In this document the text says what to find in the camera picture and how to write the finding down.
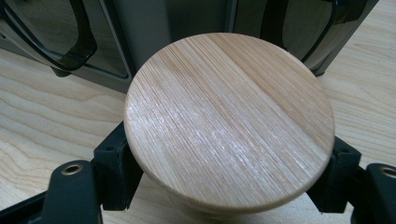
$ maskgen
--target light wood surface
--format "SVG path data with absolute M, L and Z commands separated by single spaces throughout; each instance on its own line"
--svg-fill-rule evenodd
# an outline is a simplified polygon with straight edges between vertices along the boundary
M 318 80 L 329 94 L 335 134 L 359 150 L 361 166 L 396 166 L 396 3 L 380 0 Z M 122 120 L 124 95 L 0 50 L 0 209 L 48 186 L 64 162 L 92 158 Z M 349 223 L 321 214 L 304 194 L 277 209 L 229 223 Z M 126 212 L 105 223 L 191 223 L 145 175 Z
M 211 213 L 268 210 L 307 191 L 332 154 L 329 99 L 285 50 L 236 34 L 189 37 L 134 77 L 124 126 L 144 172 Z

